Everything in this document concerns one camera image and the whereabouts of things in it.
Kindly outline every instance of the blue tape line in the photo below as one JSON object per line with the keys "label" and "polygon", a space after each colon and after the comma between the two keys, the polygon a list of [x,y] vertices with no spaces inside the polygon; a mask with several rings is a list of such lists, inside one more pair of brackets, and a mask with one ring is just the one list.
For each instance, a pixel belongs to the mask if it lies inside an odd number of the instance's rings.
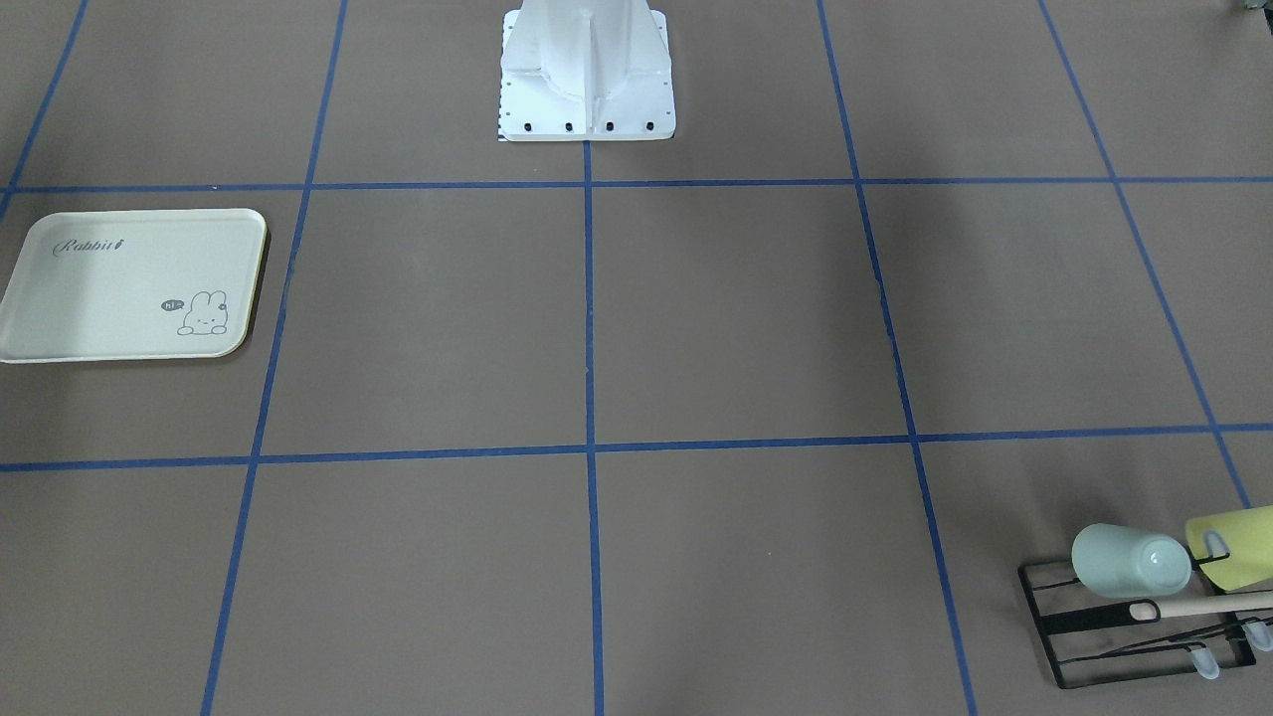
{"label": "blue tape line", "polygon": [[862,229],[867,240],[867,250],[871,254],[871,270],[876,283],[880,285],[880,311],[883,315],[885,330],[889,334],[889,343],[892,348],[894,369],[897,373],[897,392],[901,397],[901,409],[906,418],[906,438],[910,443],[911,459],[915,462],[915,474],[919,482],[919,494],[924,503],[924,517],[928,521],[928,538],[932,541],[933,561],[937,567],[937,578],[942,587],[942,600],[946,605],[946,618],[950,627],[951,642],[955,648],[955,659],[959,664],[960,683],[964,687],[964,701],[969,716],[976,716],[976,696],[973,691],[973,679],[969,673],[967,657],[964,650],[964,637],[959,626],[959,613],[955,608],[955,595],[951,590],[950,573],[946,568],[946,550],[942,547],[941,530],[937,525],[937,512],[933,508],[932,493],[928,489],[928,471],[924,468],[924,456],[920,450],[918,432],[915,429],[915,417],[910,405],[910,391],[906,387],[906,372],[901,363],[901,352],[897,348],[897,335],[894,330],[892,312],[889,308],[889,292],[885,287],[883,271],[880,268],[880,254],[876,248],[875,231],[871,226],[871,213],[867,209],[866,187],[862,183],[862,172],[858,166],[858,154],[853,143],[853,125],[849,122],[848,106],[844,102],[844,92],[840,84],[839,65],[835,60],[835,47],[831,42],[831,28],[826,19],[826,6],[822,0],[817,0],[817,14],[822,24],[822,42],[826,45],[826,62],[831,70],[831,83],[835,87],[835,101],[840,111],[840,124],[844,130],[844,145],[849,154],[849,164],[853,169],[855,190],[858,196],[858,210],[862,213]]}
{"label": "blue tape line", "polygon": [[592,581],[592,708],[606,713],[605,629],[601,604],[601,521],[597,501],[597,391],[593,293],[592,143],[583,143],[584,432],[588,457],[588,554]]}
{"label": "blue tape line", "polygon": [[438,189],[582,189],[582,181],[372,181],[314,183],[314,191],[426,191]]}
{"label": "blue tape line", "polygon": [[1273,177],[1118,177],[1122,183],[1270,183]]}
{"label": "blue tape line", "polygon": [[[1220,429],[1226,433],[1273,432],[1273,423],[1226,423]],[[937,442],[995,442],[1043,440],[1091,440],[1106,437],[1152,437],[1172,434],[1211,434],[1211,426],[1142,426],[1120,428],[1060,428],[1045,431],[994,431],[970,433],[919,433],[920,443]],[[258,465],[311,465],[323,462],[379,462],[407,460],[463,460],[470,457],[517,457],[536,455],[587,455],[622,452],[693,452],[709,450],[768,450],[802,447],[844,447],[866,445],[906,445],[910,436],[840,436],[840,437],[779,437],[756,440],[700,440],[662,442],[610,442],[592,447],[579,445],[530,445],[510,447],[454,447],[432,450],[386,450],[367,452],[299,452],[252,457],[141,457],[131,460],[78,460],[61,462],[0,462],[0,473],[52,473],[85,470],[144,470],[162,468],[210,468]]]}
{"label": "blue tape line", "polygon": [[1083,117],[1087,120],[1087,127],[1092,132],[1092,139],[1096,141],[1096,149],[1101,154],[1101,161],[1105,163],[1105,169],[1109,172],[1110,180],[1114,182],[1114,191],[1118,194],[1119,205],[1123,208],[1123,217],[1127,219],[1128,227],[1132,229],[1132,238],[1136,241],[1137,251],[1141,254],[1141,261],[1144,264],[1144,270],[1150,276],[1150,283],[1153,285],[1153,293],[1158,298],[1158,306],[1162,308],[1162,315],[1167,319],[1167,326],[1171,329],[1171,336],[1176,341],[1176,349],[1180,352],[1180,358],[1185,363],[1185,369],[1189,373],[1189,381],[1193,382],[1194,392],[1198,395],[1198,403],[1202,405],[1203,414],[1207,417],[1207,424],[1211,426],[1212,433],[1216,438],[1216,447],[1220,448],[1220,455],[1225,461],[1225,469],[1228,471],[1228,479],[1234,484],[1234,489],[1237,492],[1237,498],[1241,501],[1244,507],[1251,506],[1251,498],[1246,493],[1246,485],[1242,484],[1241,476],[1237,474],[1237,466],[1234,465],[1234,459],[1228,454],[1228,446],[1225,443],[1225,436],[1220,431],[1220,424],[1216,420],[1216,414],[1211,408],[1211,401],[1207,399],[1207,391],[1203,389],[1202,378],[1198,376],[1198,369],[1194,367],[1193,357],[1189,354],[1189,347],[1185,345],[1184,334],[1180,331],[1180,325],[1176,322],[1175,313],[1171,311],[1171,304],[1167,302],[1167,294],[1162,289],[1162,283],[1158,280],[1158,273],[1153,268],[1153,261],[1150,259],[1150,251],[1144,245],[1144,240],[1141,236],[1141,227],[1136,222],[1136,217],[1132,213],[1132,205],[1127,200],[1127,192],[1123,190],[1123,183],[1118,177],[1118,172],[1114,171],[1114,162],[1110,161],[1109,150],[1105,147],[1105,140],[1101,138],[1100,130],[1096,127],[1096,118],[1092,116],[1091,107],[1087,103],[1087,97],[1083,94],[1083,88],[1078,83],[1078,75],[1074,73],[1074,66],[1069,61],[1069,54],[1066,52],[1066,45],[1060,39],[1060,33],[1057,29],[1057,23],[1051,19],[1051,13],[1048,11],[1046,0],[1037,0],[1039,10],[1043,13],[1044,22],[1048,24],[1048,32],[1051,34],[1053,43],[1057,46],[1057,52],[1060,55],[1062,65],[1066,68],[1066,75],[1069,76],[1069,84],[1074,90],[1074,97],[1078,98],[1078,106],[1083,111]]}
{"label": "blue tape line", "polygon": [[[340,11],[336,15],[336,29],[332,37],[331,55],[327,60],[327,76],[323,84],[322,101],[318,104],[318,120],[314,122],[313,143],[309,148],[309,167],[306,172],[306,185],[313,183],[314,172],[318,167],[318,153],[322,148],[322,132],[327,120],[327,104],[331,102],[331,89],[336,80],[336,64],[340,59],[341,38],[345,33],[345,15],[349,10],[349,0],[340,1]],[[225,633],[229,628],[230,608],[234,603],[234,586],[238,578],[238,567],[243,557],[243,540],[247,535],[248,516],[252,507],[252,492],[256,487],[257,465],[261,457],[261,445],[265,441],[265,426],[270,415],[270,400],[274,395],[274,378],[279,367],[279,353],[283,347],[283,333],[288,319],[288,296],[292,290],[292,279],[297,269],[297,255],[300,252],[300,240],[304,234],[306,217],[309,211],[311,190],[306,189],[300,196],[300,208],[297,213],[297,228],[292,237],[292,252],[288,256],[288,270],[283,282],[283,292],[279,299],[279,313],[274,326],[274,343],[270,347],[270,363],[265,375],[265,386],[261,389],[261,408],[257,415],[256,432],[252,438],[251,461],[247,475],[243,480],[243,499],[239,506],[239,519],[234,527],[234,543],[230,549],[229,568],[225,575],[225,590],[222,594],[222,609],[216,620],[216,634],[213,640],[213,655],[207,665],[207,683],[204,688],[204,703],[200,710],[201,716],[211,716],[213,701],[216,696],[216,680],[220,675],[222,655],[225,648]]]}
{"label": "blue tape line", "polygon": [[[732,186],[939,186],[1110,183],[1109,177],[876,177],[754,180],[597,180],[593,189],[732,187]],[[1118,177],[1122,183],[1273,183],[1273,177]],[[227,191],[432,191],[446,189],[582,189],[582,181],[370,181],[314,183],[187,183],[103,186],[17,186],[0,194],[192,194]]]}
{"label": "blue tape line", "polygon": [[704,186],[849,186],[852,178],[754,178],[754,180],[605,180],[597,189],[663,189]]}
{"label": "blue tape line", "polygon": [[390,462],[404,460],[462,460],[468,457],[516,457],[527,455],[583,455],[583,445],[541,445],[526,447],[456,447],[438,450],[384,450],[376,452],[312,452],[300,455],[261,455],[261,465],[312,465],[322,462]]}
{"label": "blue tape line", "polygon": [[919,442],[994,442],[1004,440],[1082,440],[1100,437],[1142,437],[1165,434],[1211,434],[1211,426],[1152,426],[1129,428],[1001,431],[980,433],[920,434]]}
{"label": "blue tape line", "polygon": [[1273,432],[1273,423],[1228,423],[1220,426],[1226,433],[1267,433]]}
{"label": "blue tape line", "polygon": [[199,712],[211,716],[213,698],[216,696],[216,679],[222,673],[222,655],[225,648],[225,631],[230,623],[230,608],[234,605],[234,587],[238,584],[238,567],[243,555],[243,539],[247,535],[247,517],[252,507],[252,492],[256,489],[256,462],[247,466],[243,479],[243,497],[239,498],[238,520],[234,522],[234,543],[230,545],[230,561],[225,572],[225,587],[222,590],[222,608],[216,614],[216,634],[213,637],[213,655],[207,662],[207,682],[204,687],[204,702]]}
{"label": "blue tape line", "polygon": [[27,161],[31,158],[31,150],[36,147],[36,136],[39,135],[39,127],[45,124],[45,116],[48,113],[48,107],[53,102],[53,93],[57,92],[57,84],[62,82],[62,73],[66,71],[66,62],[71,59],[71,51],[75,48],[75,41],[79,38],[79,31],[84,27],[84,14],[88,11],[88,0],[80,0],[80,6],[75,11],[75,19],[71,22],[71,29],[66,34],[66,43],[62,46],[62,55],[57,59],[57,68],[53,70],[53,76],[48,80],[48,88],[45,90],[45,98],[39,102],[39,111],[36,112],[36,118],[31,122],[31,130],[27,132],[27,140],[22,144],[22,153],[18,154],[18,163],[13,168],[13,176],[9,177],[9,191],[0,197],[0,220],[4,220],[4,215],[9,211],[9,203],[13,200],[13,190],[18,186],[22,180],[22,173],[27,169]]}
{"label": "blue tape line", "polygon": [[597,452],[686,452],[700,450],[764,450],[783,447],[843,447],[853,445],[905,445],[904,434],[859,437],[792,437],[761,440],[687,440],[667,442],[611,442],[597,445]]}
{"label": "blue tape line", "polygon": [[867,186],[936,186],[936,185],[999,185],[999,183],[1109,183],[1109,177],[915,177],[864,178]]}
{"label": "blue tape line", "polygon": [[241,468],[246,456],[227,457],[143,457],[136,460],[73,460],[62,462],[4,462],[0,473],[61,473],[79,470],[148,470],[157,468]]}
{"label": "blue tape line", "polygon": [[14,194],[193,194],[213,191],[302,191],[304,183],[178,183],[120,186],[23,186]]}

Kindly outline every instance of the light blue cup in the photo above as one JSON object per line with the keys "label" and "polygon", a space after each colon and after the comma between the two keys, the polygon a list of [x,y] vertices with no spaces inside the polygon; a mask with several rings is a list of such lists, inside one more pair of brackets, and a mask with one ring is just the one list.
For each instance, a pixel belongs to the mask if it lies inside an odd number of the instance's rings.
{"label": "light blue cup", "polygon": [[1088,525],[1071,550],[1078,581],[1109,599],[1167,596],[1185,589],[1193,563],[1184,545],[1160,533]]}

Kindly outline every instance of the white tray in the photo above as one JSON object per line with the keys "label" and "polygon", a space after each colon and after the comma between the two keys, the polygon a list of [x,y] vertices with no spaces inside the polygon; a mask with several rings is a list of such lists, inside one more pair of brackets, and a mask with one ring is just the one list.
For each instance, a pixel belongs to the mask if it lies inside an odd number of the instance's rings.
{"label": "white tray", "polygon": [[0,299],[0,362],[225,355],[247,336],[265,237],[251,209],[45,217]]}

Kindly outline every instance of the cup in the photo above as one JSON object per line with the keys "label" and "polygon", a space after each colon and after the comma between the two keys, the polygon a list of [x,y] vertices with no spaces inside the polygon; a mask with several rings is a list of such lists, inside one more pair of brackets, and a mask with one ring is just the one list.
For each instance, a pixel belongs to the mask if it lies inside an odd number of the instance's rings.
{"label": "cup", "polygon": [[1083,586],[1108,599],[1167,596],[1185,589],[1193,563],[1185,548],[1160,533],[1088,525],[1071,550]]}

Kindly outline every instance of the rabbit logo text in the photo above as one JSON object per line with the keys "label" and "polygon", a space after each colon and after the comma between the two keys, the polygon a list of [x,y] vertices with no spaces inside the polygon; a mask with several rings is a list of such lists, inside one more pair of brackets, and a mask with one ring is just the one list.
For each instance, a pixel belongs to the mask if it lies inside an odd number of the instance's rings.
{"label": "rabbit logo text", "polygon": [[62,254],[73,251],[118,251],[122,247],[122,238],[120,241],[75,241],[71,238],[53,246],[53,257],[61,259]]}
{"label": "rabbit logo text", "polygon": [[225,292],[200,290],[190,299],[190,311],[177,329],[177,335],[220,335],[225,333],[227,322],[229,315],[225,310]]}

